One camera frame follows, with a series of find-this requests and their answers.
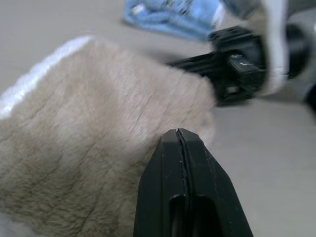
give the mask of blue towel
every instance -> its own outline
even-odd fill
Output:
[[[205,41],[222,9],[220,0],[125,0],[124,16],[145,30]]]

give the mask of black mechanism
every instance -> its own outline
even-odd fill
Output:
[[[164,134],[138,190],[134,237],[253,237],[232,182],[198,135]]]
[[[309,59],[309,42],[300,29],[288,25],[289,78],[297,76]],[[266,59],[260,36],[241,27],[214,32],[214,52],[169,63],[170,66],[208,77],[219,106],[244,102],[254,97],[265,82]]]

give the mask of beige fur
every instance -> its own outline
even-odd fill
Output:
[[[206,79],[93,40],[0,120],[0,211],[48,237],[131,237],[159,137],[208,146],[213,105]]]

